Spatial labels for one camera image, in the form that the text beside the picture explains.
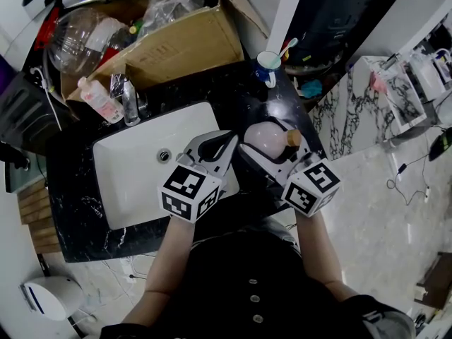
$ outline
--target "white cube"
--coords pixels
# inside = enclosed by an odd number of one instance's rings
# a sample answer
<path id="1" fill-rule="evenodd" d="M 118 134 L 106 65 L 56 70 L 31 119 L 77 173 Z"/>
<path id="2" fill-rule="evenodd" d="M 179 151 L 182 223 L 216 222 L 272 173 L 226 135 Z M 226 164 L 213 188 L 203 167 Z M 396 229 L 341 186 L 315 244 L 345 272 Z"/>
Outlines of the white cube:
<path id="1" fill-rule="evenodd" d="M 179 218 L 196 222 L 218 201 L 221 179 L 177 164 L 158 188 L 160 208 Z"/>
<path id="2" fill-rule="evenodd" d="M 289 176 L 282 200 L 310 217 L 334 197 L 340 179 L 325 158 Z"/>

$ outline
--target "black shirt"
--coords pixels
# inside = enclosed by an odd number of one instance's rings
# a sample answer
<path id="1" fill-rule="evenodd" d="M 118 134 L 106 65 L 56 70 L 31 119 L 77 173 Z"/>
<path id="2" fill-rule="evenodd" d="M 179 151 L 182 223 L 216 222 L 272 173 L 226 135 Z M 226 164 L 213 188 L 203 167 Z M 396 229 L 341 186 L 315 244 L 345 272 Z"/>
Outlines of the black shirt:
<path id="1" fill-rule="evenodd" d="M 378 338 L 382 330 L 385 338 L 410 337 L 407 316 L 366 295 L 340 303 L 302 264 L 290 243 L 270 233 L 209 239 L 192 249 L 183 282 L 153 327 L 108 326 L 101 339 Z"/>

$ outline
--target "sink drain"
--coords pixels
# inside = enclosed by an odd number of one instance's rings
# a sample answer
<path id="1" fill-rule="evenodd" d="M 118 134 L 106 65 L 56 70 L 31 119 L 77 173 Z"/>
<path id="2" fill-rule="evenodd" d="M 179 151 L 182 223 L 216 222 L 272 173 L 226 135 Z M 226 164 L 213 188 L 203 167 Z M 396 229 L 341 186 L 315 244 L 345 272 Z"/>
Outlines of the sink drain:
<path id="1" fill-rule="evenodd" d="M 171 160 L 171 151 L 162 148 L 157 152 L 157 161 L 160 163 L 168 163 Z"/>

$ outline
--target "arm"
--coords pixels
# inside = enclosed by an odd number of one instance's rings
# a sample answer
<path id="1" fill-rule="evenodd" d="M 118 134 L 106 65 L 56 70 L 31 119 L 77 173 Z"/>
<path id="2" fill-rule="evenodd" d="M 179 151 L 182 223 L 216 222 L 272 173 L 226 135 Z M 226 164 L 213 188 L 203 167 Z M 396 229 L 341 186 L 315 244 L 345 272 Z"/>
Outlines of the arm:
<path id="1" fill-rule="evenodd" d="M 307 218 L 295 210 L 300 251 L 306 274 L 324 284 L 342 302 L 357 295 L 342 282 L 338 256 L 326 231 L 320 211 Z"/>
<path id="2" fill-rule="evenodd" d="M 184 277 L 194 232 L 194 224 L 171 217 L 162 246 L 149 269 L 145 292 L 123 323 L 144 326 L 155 323 Z"/>

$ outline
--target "sink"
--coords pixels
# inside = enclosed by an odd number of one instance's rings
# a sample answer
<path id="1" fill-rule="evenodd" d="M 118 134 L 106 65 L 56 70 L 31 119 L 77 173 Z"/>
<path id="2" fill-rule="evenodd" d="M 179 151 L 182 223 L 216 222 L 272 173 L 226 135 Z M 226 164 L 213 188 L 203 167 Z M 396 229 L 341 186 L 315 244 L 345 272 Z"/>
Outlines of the sink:
<path id="1" fill-rule="evenodd" d="M 96 142 L 94 163 L 110 229 L 168 216 L 159 208 L 157 185 L 174 169 L 177 154 L 196 136 L 218 130 L 212 107 L 202 102 L 143 122 Z M 227 193 L 239 184 L 232 166 Z"/>

